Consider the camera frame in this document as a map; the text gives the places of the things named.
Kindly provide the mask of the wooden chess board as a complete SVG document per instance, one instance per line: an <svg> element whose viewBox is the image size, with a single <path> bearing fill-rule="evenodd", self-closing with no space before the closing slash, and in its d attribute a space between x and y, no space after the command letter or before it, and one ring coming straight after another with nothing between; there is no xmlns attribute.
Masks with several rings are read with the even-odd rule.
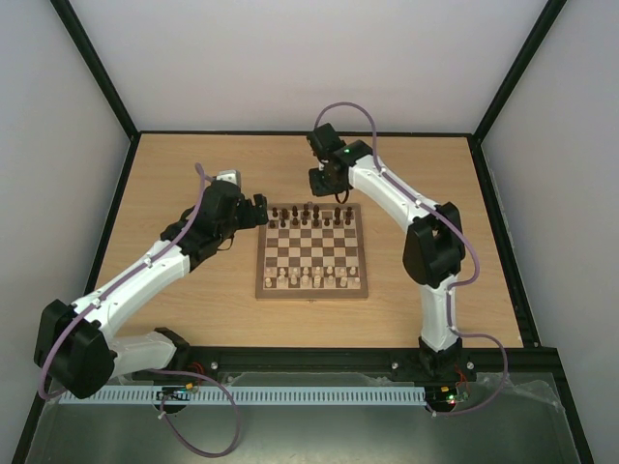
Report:
<svg viewBox="0 0 619 464"><path fill-rule="evenodd" d="M362 208L357 203L340 205L339 203L312 203L309 204L308 225L302 226L303 209L302 203L275 203L268 209L268 222L259 227L255 297L258 300L364 300L368 297L368 270L365 257L364 230L362 221ZM320 227L312 228L313 206L319 206ZM293 219L292 207L297 206L299 224L296 228L290 227ZM279 217L273 218L272 209L278 208ZM341 210L341 226L335 226L334 209ZM353 210L352 224L347 226L345 211L348 207ZM280 228L281 210L288 210L285 228ZM330 226L324 226L324 219L331 220ZM273 220L277 228L271 229L269 222ZM328 266L334 268L335 285L325 285L325 271ZM310 287L301 287L301 275L304 267L309 267ZM313 269L323 269L320 288L313 287ZM346 267L347 272L351 267L358 269L361 279L359 288L351 288L347 281L347 287L338 287L337 267ZM287 287L278 288L279 269L286 268ZM288 286L291 268L299 269L298 286ZM273 286L264 286L264 278L270 277Z"/></svg>

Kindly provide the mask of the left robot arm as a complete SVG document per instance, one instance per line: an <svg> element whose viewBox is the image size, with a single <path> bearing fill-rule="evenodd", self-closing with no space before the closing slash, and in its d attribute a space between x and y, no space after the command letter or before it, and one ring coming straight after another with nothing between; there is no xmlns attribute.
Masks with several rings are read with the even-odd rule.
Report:
<svg viewBox="0 0 619 464"><path fill-rule="evenodd" d="M237 231L267 223L266 197L247 198L239 171L211 178L200 164L195 170L195 204L166 226L141 257L102 287L70 304L55 300L43 310L34 354L41 398L56 395L47 391L47 380L87 398L116 377L168 367L182 343L177 335L154 330L120 337L119 330L168 285L216 255Z"/></svg>

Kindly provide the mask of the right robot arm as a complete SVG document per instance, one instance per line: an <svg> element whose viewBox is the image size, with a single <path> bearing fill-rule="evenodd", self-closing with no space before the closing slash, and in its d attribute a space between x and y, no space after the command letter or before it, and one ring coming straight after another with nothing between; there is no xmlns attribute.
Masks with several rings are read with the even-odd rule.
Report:
<svg viewBox="0 0 619 464"><path fill-rule="evenodd" d="M389 169L367 143L346 143L330 124L315 127L307 141L319 162L309 171L313 195L357 189L405 233L402 264L419 285L423 312L419 364L428 377L445 377L455 368L462 347L455 324L455 284L465 257L465 245L458 236L458 208L424 197Z"/></svg>

